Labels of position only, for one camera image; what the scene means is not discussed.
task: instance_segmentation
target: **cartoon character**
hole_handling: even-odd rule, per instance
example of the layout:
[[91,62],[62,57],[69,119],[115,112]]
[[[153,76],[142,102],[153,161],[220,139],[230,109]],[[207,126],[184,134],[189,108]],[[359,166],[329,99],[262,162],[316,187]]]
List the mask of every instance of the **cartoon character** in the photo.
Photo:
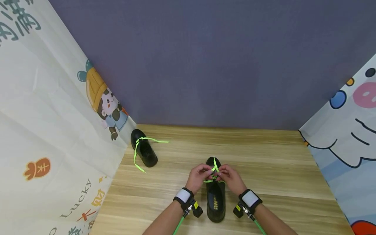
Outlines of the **cartoon character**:
[[[371,60],[376,64],[376,57]],[[375,73],[363,67],[300,129],[309,145],[329,149],[352,168],[376,160]]]
[[351,225],[355,235],[376,235],[376,225],[371,222],[358,220]]
[[127,112],[89,60],[86,62],[86,72],[79,71],[77,78],[81,82],[86,82],[86,95],[91,107],[104,120],[105,127],[109,127],[111,140],[116,140],[118,133],[115,127],[119,131],[124,127],[128,119]]

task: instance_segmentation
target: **printed fabric backdrop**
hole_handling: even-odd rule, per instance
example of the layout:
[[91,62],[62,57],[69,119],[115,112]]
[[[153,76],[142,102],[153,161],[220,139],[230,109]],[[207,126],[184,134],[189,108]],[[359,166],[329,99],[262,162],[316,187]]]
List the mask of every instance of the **printed fabric backdrop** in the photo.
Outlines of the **printed fabric backdrop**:
[[50,3],[0,0],[1,234],[87,235],[135,122]]
[[301,129],[356,235],[376,235],[376,55]]

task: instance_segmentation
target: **shoelace bow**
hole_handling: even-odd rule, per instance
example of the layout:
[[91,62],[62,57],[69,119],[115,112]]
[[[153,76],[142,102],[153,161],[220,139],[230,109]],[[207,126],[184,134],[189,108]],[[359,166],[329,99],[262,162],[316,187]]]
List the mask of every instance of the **shoelace bow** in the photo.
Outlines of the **shoelace bow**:
[[[219,169],[218,169],[218,166],[217,166],[217,162],[215,161],[215,156],[213,156],[213,162],[214,162],[214,167],[212,168],[212,171],[217,171],[217,172],[219,172]],[[215,179],[217,179],[218,178],[218,176],[212,176],[212,180],[210,179],[210,180],[204,180],[204,183],[211,183],[211,182],[213,182],[213,181],[215,181]]]
[[135,164],[135,166],[142,172],[146,173],[139,165],[136,164],[136,156],[137,156],[137,146],[138,144],[140,143],[140,140],[143,140],[143,139],[150,139],[152,141],[155,141],[157,143],[170,143],[169,141],[159,141],[159,140],[156,140],[156,139],[153,139],[153,138],[149,138],[149,137],[141,137],[139,139],[136,140],[136,147],[135,147],[135,154],[133,156],[133,163]]

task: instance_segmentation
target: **wrist strap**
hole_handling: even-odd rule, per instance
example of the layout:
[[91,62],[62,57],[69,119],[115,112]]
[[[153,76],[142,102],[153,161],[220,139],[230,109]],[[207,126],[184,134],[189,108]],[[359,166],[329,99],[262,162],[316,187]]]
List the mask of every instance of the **wrist strap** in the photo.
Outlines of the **wrist strap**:
[[178,201],[180,205],[182,206],[183,211],[188,208],[188,202],[190,201],[191,198],[193,198],[194,195],[193,193],[187,189],[187,188],[182,188],[174,197],[173,201]]
[[262,200],[250,189],[239,195],[240,202],[246,206],[251,214],[255,213],[255,208],[262,203]]

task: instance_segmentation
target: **cartoon face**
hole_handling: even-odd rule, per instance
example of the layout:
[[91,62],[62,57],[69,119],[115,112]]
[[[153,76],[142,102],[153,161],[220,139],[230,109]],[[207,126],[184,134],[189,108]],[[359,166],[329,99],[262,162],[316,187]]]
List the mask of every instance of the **cartoon face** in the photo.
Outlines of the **cartoon face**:
[[115,98],[114,94],[107,88],[102,94],[102,115],[111,115],[112,112],[118,108],[119,101]]
[[312,147],[330,149],[352,168],[376,160],[376,70],[370,62],[300,130]]

